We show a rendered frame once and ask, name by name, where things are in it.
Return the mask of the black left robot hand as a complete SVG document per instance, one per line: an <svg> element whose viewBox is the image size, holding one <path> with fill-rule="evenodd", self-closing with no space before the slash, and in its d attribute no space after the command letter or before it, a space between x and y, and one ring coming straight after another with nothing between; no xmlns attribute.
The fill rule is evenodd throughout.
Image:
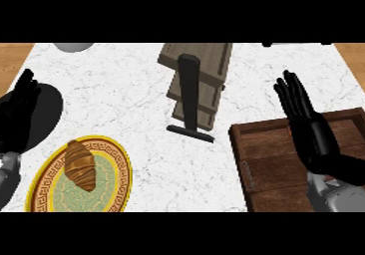
<svg viewBox="0 0 365 255"><path fill-rule="evenodd" d="M58 90L26 69L13 90L0 98L0 154L24 153L47 138L63 110Z"/></svg>

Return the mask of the yellow plate with green centre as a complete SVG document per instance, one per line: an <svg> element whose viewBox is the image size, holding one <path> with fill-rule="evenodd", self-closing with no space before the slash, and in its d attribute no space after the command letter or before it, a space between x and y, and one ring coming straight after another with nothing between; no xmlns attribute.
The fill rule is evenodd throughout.
<svg viewBox="0 0 365 255"><path fill-rule="evenodd" d="M120 212L129 198L132 168L117 142L103 135L85 135L78 141L94 156L95 188L81 189L64 175L64 144L49 155L29 185L27 212Z"/></svg>

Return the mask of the brown croissant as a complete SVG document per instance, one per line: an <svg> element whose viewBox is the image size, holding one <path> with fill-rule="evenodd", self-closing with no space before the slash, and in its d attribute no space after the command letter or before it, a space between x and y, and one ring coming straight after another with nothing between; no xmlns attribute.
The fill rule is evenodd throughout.
<svg viewBox="0 0 365 255"><path fill-rule="evenodd" d="M91 192L95 188L95 162L94 156L83 145L70 140L64 153L64 175L75 185Z"/></svg>

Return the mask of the brown wooden tray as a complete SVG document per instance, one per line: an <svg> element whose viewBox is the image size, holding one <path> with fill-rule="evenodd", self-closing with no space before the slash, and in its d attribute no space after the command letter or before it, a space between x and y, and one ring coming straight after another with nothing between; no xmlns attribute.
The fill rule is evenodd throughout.
<svg viewBox="0 0 365 255"><path fill-rule="evenodd" d="M323 113L339 151L365 159L365 111ZM227 131L249 212L311 212L305 169L295 154L286 119L231 125Z"/></svg>

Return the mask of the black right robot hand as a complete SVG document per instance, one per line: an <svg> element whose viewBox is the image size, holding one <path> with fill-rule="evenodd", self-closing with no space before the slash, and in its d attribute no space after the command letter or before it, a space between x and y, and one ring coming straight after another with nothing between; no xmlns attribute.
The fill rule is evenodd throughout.
<svg viewBox="0 0 365 255"><path fill-rule="evenodd" d="M282 72L273 90L288 119L295 152L305 169L351 185L365 185L365 159L339 152L335 135L293 73Z"/></svg>

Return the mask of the grey bowl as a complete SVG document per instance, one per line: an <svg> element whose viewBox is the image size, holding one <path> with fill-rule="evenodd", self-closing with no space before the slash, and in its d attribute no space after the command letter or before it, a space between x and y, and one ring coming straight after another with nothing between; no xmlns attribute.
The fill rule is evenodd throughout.
<svg viewBox="0 0 365 255"><path fill-rule="evenodd" d="M86 50L92 43L55 43L54 46L64 53L76 53Z"/></svg>

